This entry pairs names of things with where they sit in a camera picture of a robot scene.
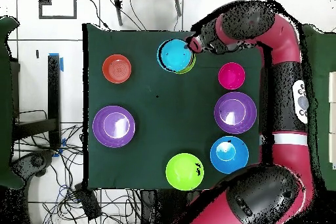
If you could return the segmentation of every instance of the red robot arm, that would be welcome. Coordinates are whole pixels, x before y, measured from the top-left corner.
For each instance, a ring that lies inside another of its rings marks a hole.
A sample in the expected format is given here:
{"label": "red robot arm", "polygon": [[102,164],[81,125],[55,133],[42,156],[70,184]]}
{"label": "red robot arm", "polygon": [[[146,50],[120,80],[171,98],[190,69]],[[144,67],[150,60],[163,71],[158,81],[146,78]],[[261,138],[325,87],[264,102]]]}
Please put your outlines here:
{"label": "red robot arm", "polygon": [[[294,27],[270,3],[236,1],[219,11],[195,26],[195,35],[186,40],[195,53],[254,46],[261,52],[260,164],[201,193],[184,222],[282,224],[307,208],[314,194],[299,42]],[[256,191],[263,191],[258,199]]]}

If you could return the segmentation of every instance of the white tile floor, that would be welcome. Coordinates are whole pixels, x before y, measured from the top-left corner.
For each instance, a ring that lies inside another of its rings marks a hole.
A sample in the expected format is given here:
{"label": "white tile floor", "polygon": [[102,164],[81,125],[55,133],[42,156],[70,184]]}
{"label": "white tile floor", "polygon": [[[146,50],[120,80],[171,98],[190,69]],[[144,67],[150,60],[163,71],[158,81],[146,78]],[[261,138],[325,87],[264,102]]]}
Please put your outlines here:
{"label": "white tile floor", "polygon": [[[110,0],[93,0],[97,5],[97,13],[102,21],[113,30],[137,30],[137,27],[122,14],[123,26],[117,21],[117,14]],[[215,10],[221,5],[233,0],[184,0],[183,30],[189,30],[191,25]],[[317,28],[330,32],[336,28],[335,0],[276,0],[283,5],[288,13],[302,23],[314,24]],[[43,15],[72,15],[72,0],[52,0],[51,6],[43,6]],[[123,11],[138,25],[132,12],[130,1],[123,0]],[[174,0],[132,0],[132,6],[147,30],[173,30],[177,21]],[[89,0],[77,0],[77,19],[39,19],[38,0],[0,0],[0,16],[16,17],[20,23],[17,30],[9,35],[9,48],[13,57],[21,63],[20,71],[20,111],[42,109],[47,111],[47,55],[59,53],[64,58],[64,71],[61,72],[61,120],[62,128],[72,125],[80,126],[83,121],[83,53],[82,53],[82,23],[93,23],[104,27],[97,18],[95,6]],[[182,29],[182,19],[179,18],[176,31]],[[36,120],[43,118],[43,113],[24,114],[21,120]],[[71,138],[71,144],[81,146],[79,133]],[[20,145],[20,150],[31,148]],[[77,164],[83,163],[82,156],[76,156]],[[71,166],[74,183],[83,178],[83,166]],[[58,181],[65,183],[64,164],[60,158],[53,158],[52,166],[57,172]],[[47,212],[42,203],[49,209],[54,206],[59,186],[56,174],[52,168],[41,178],[33,178],[29,192],[29,208],[31,222],[42,224]],[[102,211],[109,215],[130,213],[131,207],[125,207],[126,197],[110,203],[120,196],[125,196],[125,190],[98,191],[98,201]],[[125,223],[124,217],[116,217]],[[128,217],[128,222],[134,223],[135,217]],[[97,219],[98,224],[118,224],[106,216]],[[88,224],[82,219],[78,224]]]}

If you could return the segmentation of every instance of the table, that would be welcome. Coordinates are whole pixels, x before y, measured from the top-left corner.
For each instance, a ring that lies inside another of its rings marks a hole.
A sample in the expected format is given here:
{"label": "table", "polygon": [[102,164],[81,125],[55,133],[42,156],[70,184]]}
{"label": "table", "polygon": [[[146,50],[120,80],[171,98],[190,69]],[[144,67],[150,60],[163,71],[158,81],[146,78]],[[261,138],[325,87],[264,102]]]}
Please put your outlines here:
{"label": "table", "polygon": [[[158,47],[167,39],[184,39],[191,32],[106,32],[91,24],[87,30],[89,66],[89,188],[171,189],[165,178],[169,159],[180,152],[196,155],[205,175],[197,189],[210,189],[225,174],[211,164],[212,144],[228,135],[216,124],[217,100],[228,91],[218,83],[220,67],[238,62],[245,68],[247,93],[259,107],[261,57],[257,49],[227,55],[202,53],[194,68],[183,75],[163,70],[157,62]],[[113,54],[126,56],[131,77],[113,84],[102,74],[104,60]],[[126,108],[135,119],[132,141],[121,148],[100,144],[92,131],[96,113],[108,105]],[[248,164],[259,157],[257,120],[246,133],[235,135],[249,149]]]}

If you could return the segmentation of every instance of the purple plate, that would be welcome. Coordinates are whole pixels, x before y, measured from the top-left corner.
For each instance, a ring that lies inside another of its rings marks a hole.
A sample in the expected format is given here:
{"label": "purple plate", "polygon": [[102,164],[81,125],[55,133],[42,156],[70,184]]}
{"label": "purple plate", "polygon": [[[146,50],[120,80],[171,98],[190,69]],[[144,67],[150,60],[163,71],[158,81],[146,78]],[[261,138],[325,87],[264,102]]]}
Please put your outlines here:
{"label": "purple plate", "polygon": [[107,106],[99,110],[93,119],[93,134],[110,148],[125,146],[132,140],[135,121],[132,115],[120,106]]}
{"label": "purple plate", "polygon": [[215,120],[225,132],[240,134],[249,130],[257,118],[257,108],[251,97],[240,92],[223,95],[215,106]]}

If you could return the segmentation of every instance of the green bowl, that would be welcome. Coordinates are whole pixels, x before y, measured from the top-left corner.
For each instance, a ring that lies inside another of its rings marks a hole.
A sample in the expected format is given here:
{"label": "green bowl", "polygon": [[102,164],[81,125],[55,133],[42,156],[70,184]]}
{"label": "green bowl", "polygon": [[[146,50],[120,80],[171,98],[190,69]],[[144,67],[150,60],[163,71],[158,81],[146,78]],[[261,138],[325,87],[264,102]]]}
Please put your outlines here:
{"label": "green bowl", "polygon": [[196,61],[196,54],[192,53],[192,60],[190,61],[189,65],[187,65],[187,67],[185,69],[180,70],[179,72],[175,72],[175,73],[176,74],[185,74],[185,73],[189,72],[194,67],[195,61]]}
{"label": "green bowl", "polygon": [[192,154],[177,154],[168,161],[165,176],[175,189],[194,190],[203,180],[203,164]]}

